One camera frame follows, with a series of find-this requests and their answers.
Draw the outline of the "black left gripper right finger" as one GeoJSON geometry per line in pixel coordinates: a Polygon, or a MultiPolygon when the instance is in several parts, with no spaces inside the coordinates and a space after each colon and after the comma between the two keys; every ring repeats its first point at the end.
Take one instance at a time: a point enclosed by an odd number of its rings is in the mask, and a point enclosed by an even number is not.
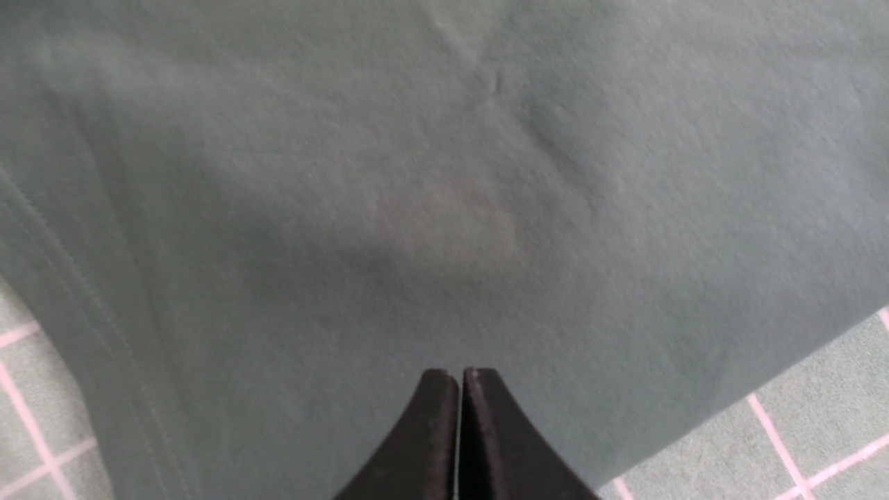
{"type": "Polygon", "coordinates": [[[537,431],[492,368],[463,372],[458,498],[597,499],[537,431]]]}

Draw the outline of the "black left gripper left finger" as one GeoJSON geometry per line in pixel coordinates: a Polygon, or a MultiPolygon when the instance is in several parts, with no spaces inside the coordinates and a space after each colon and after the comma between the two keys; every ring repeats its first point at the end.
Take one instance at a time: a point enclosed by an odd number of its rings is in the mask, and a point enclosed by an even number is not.
{"type": "Polygon", "coordinates": [[[458,396],[447,371],[424,371],[397,423],[336,498],[451,499],[458,396]]]}

